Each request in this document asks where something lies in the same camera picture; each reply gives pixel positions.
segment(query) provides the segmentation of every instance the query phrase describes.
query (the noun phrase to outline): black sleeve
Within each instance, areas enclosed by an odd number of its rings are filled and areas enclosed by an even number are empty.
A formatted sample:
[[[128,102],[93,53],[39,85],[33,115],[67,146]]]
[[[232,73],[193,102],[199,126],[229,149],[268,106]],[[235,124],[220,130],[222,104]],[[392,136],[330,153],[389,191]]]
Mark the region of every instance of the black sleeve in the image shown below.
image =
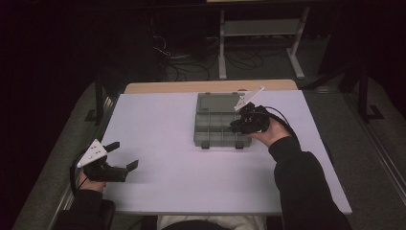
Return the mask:
[[[286,230],[349,229],[311,152],[301,151],[292,137],[285,137],[269,147],[269,153],[277,162],[274,175]]]
[[[71,209],[59,212],[53,229],[102,229],[102,219],[99,217],[101,204],[102,193],[91,190],[78,190]]]

